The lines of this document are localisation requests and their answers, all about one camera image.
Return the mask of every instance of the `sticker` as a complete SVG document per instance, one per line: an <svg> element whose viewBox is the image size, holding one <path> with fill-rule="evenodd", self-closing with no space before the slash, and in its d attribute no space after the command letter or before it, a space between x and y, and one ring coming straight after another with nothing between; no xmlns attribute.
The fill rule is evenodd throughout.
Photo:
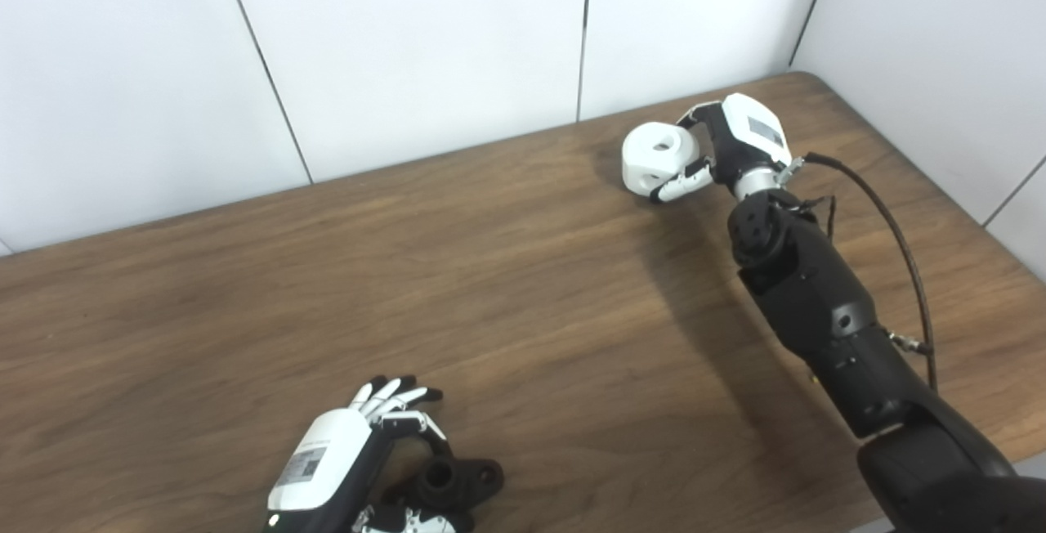
<svg viewBox="0 0 1046 533"><path fill-rule="evenodd" d="M291 456L283 468L283 473L279 474L276 486L287 486L288 484L298 484L299 482L311 482L316 474L316 468L320 466L326 447L299 451Z"/></svg>
<svg viewBox="0 0 1046 533"><path fill-rule="evenodd" d="M767 139L767 141L773 142L777 146L784 146L784 141L782 141L780 135L777 134L777 131L774 131L774 128L770 126L770 124L766 122L759 122L759 120L749 116L748 130Z"/></svg>

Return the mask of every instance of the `wood grain surface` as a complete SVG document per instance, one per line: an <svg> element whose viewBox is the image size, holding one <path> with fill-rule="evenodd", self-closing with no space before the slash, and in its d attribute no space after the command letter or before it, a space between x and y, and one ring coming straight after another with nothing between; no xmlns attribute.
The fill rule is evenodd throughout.
<svg viewBox="0 0 1046 533"><path fill-rule="evenodd" d="M1046 448L1043 284L816 78L735 89L796 154L878 188L924 272L941 392L1009 458ZM873 517L859 442L735 279L727 191L658 208L621 186L629 130L722 95L2 258L3 531L260 531L310 422L374 373L445 389L432 413L458 455L503 463L481 532ZM791 189L838 194L839 249L917 335L860 190L815 167ZM389 478L422 457L403 447Z"/></svg>

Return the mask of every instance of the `black robotic arm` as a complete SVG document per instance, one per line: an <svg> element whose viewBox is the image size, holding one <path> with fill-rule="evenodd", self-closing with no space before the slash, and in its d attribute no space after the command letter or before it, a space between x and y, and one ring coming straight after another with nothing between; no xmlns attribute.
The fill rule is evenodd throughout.
<svg viewBox="0 0 1046 533"><path fill-rule="evenodd" d="M696 148L687 150L692 138L686 131L699 123L708 128L713 157L691 160ZM733 94L696 106L677 126L643 126L646 132L636 129L622 148L629 189L655 203L710 183L734 194L738 203L727 228L741 280L851 433L870 437L858 465L894 527L1046 531L1046 481L1017 477L1001 451L902 358L871 295L821 231L810 203L784 190L803 160L792 160L776 116ZM834 164L816 154L806 161ZM665 176L672 168L678 172Z"/></svg>

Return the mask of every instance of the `robotic hand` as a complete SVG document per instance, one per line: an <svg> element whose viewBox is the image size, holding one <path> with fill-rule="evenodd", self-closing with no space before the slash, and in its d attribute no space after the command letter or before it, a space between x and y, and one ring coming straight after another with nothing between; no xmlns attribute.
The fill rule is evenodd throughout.
<svg viewBox="0 0 1046 533"><path fill-rule="evenodd" d="M704 123L713 157L689 129ZM709 186L737 201L727 229L738 276L777 339L802 358L856 437L858 466L894 527L917 533L1046 531L1046 481L1019 478L990 440L937 395L932 330L914 258L889 210L831 157L793 160L780 121L743 94L695 106L676 125L650 122L621 148L628 189L661 203ZM925 342L883 328L871 295L786 189L804 162L836 168L871 198L905 254ZM829 213L828 234L832 219ZM927 355L928 381L900 350Z"/></svg>
<svg viewBox="0 0 1046 533"><path fill-rule="evenodd" d="M347 408L320 415L302 437L269 493L269 515L263 533L461 533L472 531L468 513L501 488L497 463L485 462L486 487L472 503L451 502L432 507L426 499L388 493L382 504L367 496L397 439L417 436L432 448L446 469L433 474L433 462L418 476L418 487L461 488L463 476L453 470L468 461L453 458L447 436L415 403L440 400L438 389L415 388L414 376L373 377ZM460 494L451 501L460 501Z"/></svg>

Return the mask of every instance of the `white robot finger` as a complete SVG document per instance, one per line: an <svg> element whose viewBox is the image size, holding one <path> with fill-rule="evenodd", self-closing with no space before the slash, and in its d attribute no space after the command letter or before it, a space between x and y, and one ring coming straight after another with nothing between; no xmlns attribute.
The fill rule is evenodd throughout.
<svg viewBox="0 0 1046 533"><path fill-rule="evenodd" d="M432 417L422 411L400 411L386 413L376 423L382 433L392 439L416 435L422 437L433 454L437 456L453 456L447 436L432 420Z"/></svg>
<svg viewBox="0 0 1046 533"><path fill-rule="evenodd" d="M712 183L711 175L712 161L707 157L702 157L690 165L687 165L683 172L669 179L651 191L651 202L660 205L662 202L675 201L691 191L702 189Z"/></svg>
<svg viewBox="0 0 1046 533"><path fill-rule="evenodd" d="M360 408L360 414L365 418L369 417L378 407L381 407L382 403L389 399L389 396L399 391L401 381L401 377L392 377L389 384L385 385L385 388L379 389L378 392L374 392L373 396L370 396L370 399L367 399L363 403L363 407Z"/></svg>
<svg viewBox="0 0 1046 533"><path fill-rule="evenodd" d="M365 403L370 398L370 395L373 394L374 389L380 389L384 387L385 384L388 384L387 377L373 376L373 378L370 379L369 383L363 385L363 388L361 388L360 391L356 392L356 395L353 396L353 401L348 403L349 410L359 411L360 409L362 409L363 403Z"/></svg>
<svg viewBox="0 0 1046 533"><path fill-rule="evenodd" d="M411 389L411 391L404 392L403 394L397 394L392 396L392 398L386 399L381 407L378 407L373 413L370 413L368 418L371 422L373 422L387 413L393 413L393 411L404 411L418 402L440 400L444 392L438 391L438 389L424 387Z"/></svg>
<svg viewBox="0 0 1046 533"><path fill-rule="evenodd" d="M396 394L402 394L407 392L408 389L413 389L417 385L417 377L413 373L408 373L406 376L400 376L400 389L396 389Z"/></svg>

